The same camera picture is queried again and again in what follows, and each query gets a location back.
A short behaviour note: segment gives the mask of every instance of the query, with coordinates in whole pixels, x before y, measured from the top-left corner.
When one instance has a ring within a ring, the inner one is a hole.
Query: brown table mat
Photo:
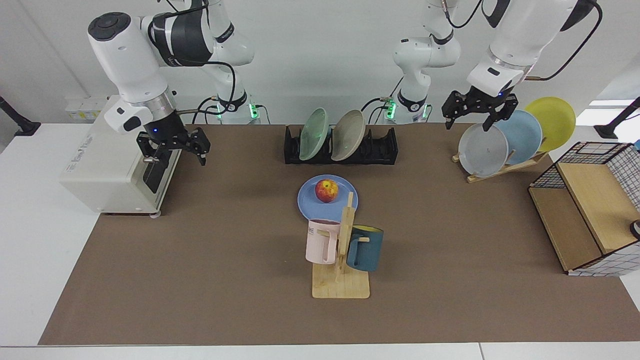
[[[206,127],[207,166],[182,155],[160,218],[99,218],[40,344],[640,340],[618,278],[562,273],[527,193],[551,162],[467,184],[466,127],[397,126],[392,167],[284,165],[284,127]],[[319,174],[385,230],[370,299],[311,297],[296,194]]]

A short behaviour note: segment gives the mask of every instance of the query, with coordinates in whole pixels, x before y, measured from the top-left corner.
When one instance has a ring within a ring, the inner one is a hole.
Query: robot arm
[[[453,91],[442,106],[447,129],[469,113],[488,114],[485,131],[510,118],[518,105],[513,87],[525,79],[545,46],[563,29],[577,1],[500,0],[499,6],[506,11],[489,49],[467,78],[469,92]]]
[[[105,112],[106,122],[119,133],[144,127],[138,145],[146,158],[166,161],[171,150],[183,149],[196,154],[204,165],[209,140],[200,128],[192,132],[184,128],[153,50],[140,32],[140,19],[106,13],[91,22],[88,35],[120,94],[120,100]]]
[[[237,33],[222,0],[185,0],[185,10],[162,13],[142,20],[142,30],[157,48],[165,64],[172,67],[202,67],[212,76],[225,118],[247,119],[240,111],[248,102],[242,81],[233,67],[253,61],[254,50]]]
[[[449,1],[452,13],[458,0]],[[460,43],[453,36],[453,27],[444,17],[440,0],[426,0],[423,27],[428,37],[402,39],[394,50],[394,61],[402,69],[404,78],[396,93],[396,122],[417,121],[422,113],[431,86],[426,68],[448,67],[460,57]]]
[[[105,112],[107,123],[119,133],[144,127],[138,145],[147,159],[162,161],[170,150],[184,149],[204,165],[209,140],[200,128],[191,133],[184,128],[156,56],[172,67],[208,68],[216,79],[221,113],[234,114],[248,96],[232,67],[250,63],[253,48],[235,32],[222,0],[185,0],[185,7],[142,19],[107,13],[92,21],[88,34],[120,93],[118,103]]]

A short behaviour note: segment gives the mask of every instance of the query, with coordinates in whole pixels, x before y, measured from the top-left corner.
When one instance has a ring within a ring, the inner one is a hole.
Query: wooden mug holder
[[[369,273],[347,266],[347,251],[355,213],[353,192],[350,192],[347,206],[342,210],[335,263],[314,264],[313,267],[311,293],[315,299],[367,299],[371,295]]]

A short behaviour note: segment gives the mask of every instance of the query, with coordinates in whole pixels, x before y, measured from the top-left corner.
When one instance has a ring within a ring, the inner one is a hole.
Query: dark blue mug
[[[376,271],[384,231],[377,227],[354,225],[347,253],[347,265],[361,271]]]

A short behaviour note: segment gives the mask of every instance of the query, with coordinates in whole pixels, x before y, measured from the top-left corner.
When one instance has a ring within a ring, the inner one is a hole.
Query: pink mug
[[[323,219],[309,220],[306,259],[322,265],[335,263],[339,232],[339,222]]]

